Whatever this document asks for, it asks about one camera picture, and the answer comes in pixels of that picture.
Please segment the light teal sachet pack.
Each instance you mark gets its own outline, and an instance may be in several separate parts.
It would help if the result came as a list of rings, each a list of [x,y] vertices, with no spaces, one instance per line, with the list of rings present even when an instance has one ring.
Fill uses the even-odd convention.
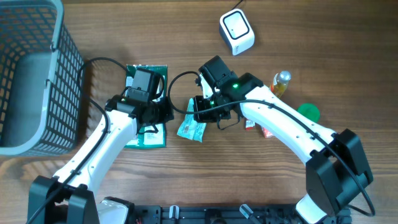
[[[203,142],[206,123],[198,123],[192,114],[186,114],[185,119],[180,125],[177,135],[186,139]]]

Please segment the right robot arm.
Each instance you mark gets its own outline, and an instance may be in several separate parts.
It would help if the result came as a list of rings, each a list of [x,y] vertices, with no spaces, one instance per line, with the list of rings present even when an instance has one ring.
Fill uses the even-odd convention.
[[[349,208],[373,181],[360,138],[349,129],[336,133],[313,122],[283,103],[268,86],[250,73],[237,76],[219,56],[199,69],[197,85],[203,95],[195,98],[199,122],[229,119],[229,112],[268,129],[305,165],[306,195],[295,211],[306,223],[319,223]]]

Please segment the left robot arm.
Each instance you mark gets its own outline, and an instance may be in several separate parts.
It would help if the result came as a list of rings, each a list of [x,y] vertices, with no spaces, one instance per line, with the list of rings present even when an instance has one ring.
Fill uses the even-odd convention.
[[[134,204],[95,195],[109,168],[138,135],[158,133],[173,119],[163,75],[137,68],[132,85],[113,96],[80,150],[51,178],[38,176],[29,192],[28,223],[134,223]]]

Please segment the green package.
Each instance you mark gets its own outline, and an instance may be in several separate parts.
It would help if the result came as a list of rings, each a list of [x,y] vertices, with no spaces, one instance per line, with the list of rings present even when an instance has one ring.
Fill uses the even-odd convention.
[[[159,83],[159,87],[157,89],[157,93],[160,93],[160,90],[164,88],[162,96],[154,102],[159,102],[165,98],[166,89],[167,89],[167,65],[127,65],[127,69],[130,71],[130,75],[126,74],[126,86],[131,86],[133,83],[134,75],[138,68],[143,68],[146,70],[151,70],[153,72],[157,72],[164,77],[165,84]],[[133,140],[129,141],[125,148],[128,149],[154,149],[154,148],[162,148],[166,146],[166,130],[165,124],[157,124],[156,128],[158,129],[157,133],[144,133],[138,134]]]

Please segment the red white tube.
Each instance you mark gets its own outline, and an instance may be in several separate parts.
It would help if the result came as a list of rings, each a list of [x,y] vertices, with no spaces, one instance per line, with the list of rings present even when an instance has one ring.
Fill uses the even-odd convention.
[[[250,130],[250,129],[254,129],[256,126],[255,122],[247,119],[245,120],[245,130]]]

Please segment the small yellow bottle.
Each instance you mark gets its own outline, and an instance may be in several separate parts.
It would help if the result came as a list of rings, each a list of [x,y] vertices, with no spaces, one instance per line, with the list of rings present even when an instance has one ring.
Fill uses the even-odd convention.
[[[292,75],[289,71],[281,71],[274,76],[273,82],[270,85],[271,92],[280,98],[288,87]]]

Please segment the green lid jar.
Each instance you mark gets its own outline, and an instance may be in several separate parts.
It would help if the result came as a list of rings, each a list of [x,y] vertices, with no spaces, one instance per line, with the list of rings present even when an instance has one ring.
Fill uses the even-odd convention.
[[[315,123],[320,120],[320,110],[314,104],[304,103],[298,107],[297,111]]]

